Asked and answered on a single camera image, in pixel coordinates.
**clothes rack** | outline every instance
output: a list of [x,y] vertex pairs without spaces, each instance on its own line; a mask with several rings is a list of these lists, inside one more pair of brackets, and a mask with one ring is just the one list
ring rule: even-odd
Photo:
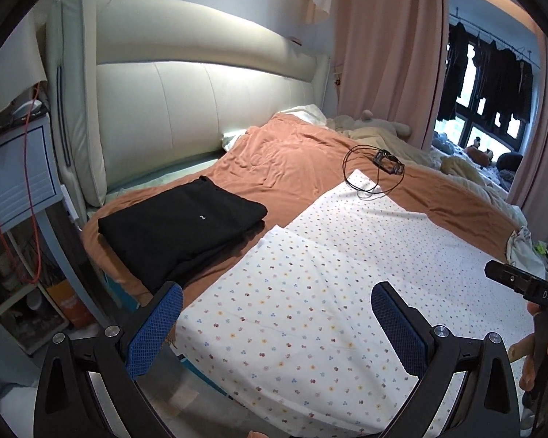
[[484,32],[485,34],[488,34],[489,36],[491,36],[493,39],[497,40],[498,42],[501,42],[502,44],[506,45],[509,49],[511,49],[512,51],[514,51],[516,54],[519,54],[520,56],[522,56],[524,59],[527,59],[528,61],[530,61],[530,63],[532,63],[534,66],[536,66],[538,69],[540,69],[540,66],[538,64],[536,64],[534,61],[532,61],[532,58],[531,57],[528,57],[526,56],[526,54],[524,54],[523,52],[521,52],[520,50],[516,49],[514,46],[512,46],[511,44],[509,44],[508,42],[504,41],[503,39],[501,39],[499,36],[496,36],[494,35],[491,31],[487,31],[486,29],[484,28],[481,28],[481,26],[473,23],[472,21],[469,21],[467,18],[463,18],[462,16],[459,16],[459,8],[457,8],[457,14],[452,14],[452,13],[449,13],[449,16],[452,17],[452,18],[456,18],[457,20],[459,21],[464,21],[465,23],[473,26],[474,28],[478,29],[479,31],[481,32]]

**white leather headboard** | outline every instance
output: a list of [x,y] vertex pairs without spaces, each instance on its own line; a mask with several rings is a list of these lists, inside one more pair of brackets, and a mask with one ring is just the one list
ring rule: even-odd
[[330,60],[216,9],[178,0],[60,0],[47,72],[60,173],[84,200],[220,149],[223,133],[323,103]]

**silver bolt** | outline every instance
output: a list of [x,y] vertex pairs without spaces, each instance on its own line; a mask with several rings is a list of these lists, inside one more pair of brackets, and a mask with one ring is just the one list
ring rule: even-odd
[[54,344],[61,344],[65,340],[65,335],[63,333],[57,333],[53,336]]
[[105,334],[108,338],[113,338],[114,336],[117,336],[120,333],[120,327],[113,324],[112,326],[108,326],[105,330]]
[[445,326],[434,326],[434,333],[439,338],[445,338],[449,335],[449,330]]
[[499,344],[501,342],[501,336],[497,333],[489,333],[487,337],[489,338],[489,341],[494,344]]

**red cable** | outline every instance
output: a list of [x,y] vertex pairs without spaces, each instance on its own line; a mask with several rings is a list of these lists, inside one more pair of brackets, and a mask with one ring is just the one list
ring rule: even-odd
[[[26,152],[27,152],[27,139],[28,139],[28,123],[30,122],[30,115],[33,111],[34,102],[36,101],[38,97],[39,92],[39,86],[38,84],[35,86],[35,93],[33,100],[28,108],[28,112],[26,114],[26,120],[24,122],[24,148],[23,148],[23,156],[24,156],[24,180],[26,182],[26,191],[28,194],[28,203],[30,205],[30,218],[31,222],[33,223],[33,231],[34,231],[34,241],[37,246],[37,272],[35,275],[33,275],[32,279],[27,279],[23,276],[24,281],[28,283],[36,283],[38,282],[38,279],[41,276],[41,248],[39,246],[39,239],[38,239],[38,227],[37,227],[37,220],[34,215],[34,208],[33,208],[33,200],[31,198],[30,194],[30,183],[28,182],[28,167],[27,167],[27,159],[26,159]],[[6,242],[6,238],[4,237],[4,233],[2,232],[2,228],[0,227],[0,240],[2,241],[2,245],[4,246],[4,250],[6,250],[6,254],[8,255],[8,259],[10,261],[10,266],[13,270],[16,270],[17,262],[14,258],[14,255],[10,251],[10,246],[8,245],[8,242]]]

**orange bag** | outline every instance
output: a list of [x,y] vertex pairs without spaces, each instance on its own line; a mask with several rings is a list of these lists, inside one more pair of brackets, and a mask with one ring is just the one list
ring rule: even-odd
[[95,322],[95,318],[79,299],[67,280],[47,288],[49,296],[77,329]]

